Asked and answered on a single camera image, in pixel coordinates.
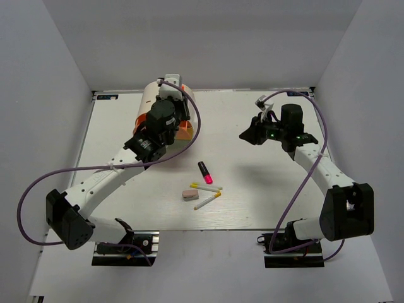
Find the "orange top drawer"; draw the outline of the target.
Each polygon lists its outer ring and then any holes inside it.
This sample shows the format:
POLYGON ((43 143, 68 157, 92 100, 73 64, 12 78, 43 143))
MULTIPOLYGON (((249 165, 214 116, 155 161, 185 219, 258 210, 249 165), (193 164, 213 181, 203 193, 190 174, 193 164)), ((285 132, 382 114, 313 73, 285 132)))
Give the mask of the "orange top drawer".
MULTIPOLYGON (((135 126, 133 129, 133 134, 136 132, 138 127, 146 119, 146 114, 141 114, 135 121, 135 126)), ((189 121, 182 121, 179 126, 179 130, 176 134, 176 140, 190 141, 194 137, 194 132, 198 126, 197 118, 195 114, 191 114, 191 119, 189 121)))

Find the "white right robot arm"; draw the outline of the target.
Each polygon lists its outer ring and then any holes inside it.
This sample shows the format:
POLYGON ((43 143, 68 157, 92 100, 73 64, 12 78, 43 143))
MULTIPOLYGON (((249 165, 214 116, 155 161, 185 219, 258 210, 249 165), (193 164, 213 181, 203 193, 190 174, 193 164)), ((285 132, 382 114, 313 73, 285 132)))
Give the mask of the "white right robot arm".
POLYGON ((355 182, 329 157, 321 154, 317 139, 304 131, 301 106, 283 105, 280 120, 269 113, 258 114, 239 138, 252 145, 262 145, 266 140, 279 141, 282 149, 310 175, 324 195, 318 217, 287 224, 284 240, 291 251, 301 251, 309 240, 337 241, 374 232, 372 187, 355 182))

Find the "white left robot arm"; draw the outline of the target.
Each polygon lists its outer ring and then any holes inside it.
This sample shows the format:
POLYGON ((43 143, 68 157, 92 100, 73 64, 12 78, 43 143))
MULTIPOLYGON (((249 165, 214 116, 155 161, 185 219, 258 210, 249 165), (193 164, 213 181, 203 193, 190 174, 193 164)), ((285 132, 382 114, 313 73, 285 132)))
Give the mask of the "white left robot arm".
POLYGON ((174 143, 181 123, 191 120, 189 107, 194 105, 185 90, 158 92, 145 120, 105 167, 61 193, 54 189, 47 194, 46 222, 69 250, 86 242, 111 242, 120 252, 132 248, 132 230, 125 221, 95 218, 92 213, 126 181, 166 160, 167 147, 174 143))

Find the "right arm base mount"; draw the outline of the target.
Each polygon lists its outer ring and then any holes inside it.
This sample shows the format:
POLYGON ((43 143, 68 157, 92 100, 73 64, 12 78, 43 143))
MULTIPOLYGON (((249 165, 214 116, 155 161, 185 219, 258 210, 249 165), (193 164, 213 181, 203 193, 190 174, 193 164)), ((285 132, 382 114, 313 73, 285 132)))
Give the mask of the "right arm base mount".
POLYGON ((270 240, 272 233, 261 234, 256 240, 263 247, 264 267, 282 268, 322 268, 324 267, 323 251, 320 243, 300 248, 285 254, 271 254, 270 240))

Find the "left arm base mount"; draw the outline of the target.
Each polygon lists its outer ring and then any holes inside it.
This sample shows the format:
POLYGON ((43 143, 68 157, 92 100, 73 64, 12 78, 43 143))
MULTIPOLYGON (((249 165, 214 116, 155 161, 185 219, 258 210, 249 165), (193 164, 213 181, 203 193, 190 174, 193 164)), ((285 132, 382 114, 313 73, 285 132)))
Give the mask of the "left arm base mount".
POLYGON ((157 258, 159 231, 135 232, 122 244, 96 243, 92 266, 150 267, 157 258))

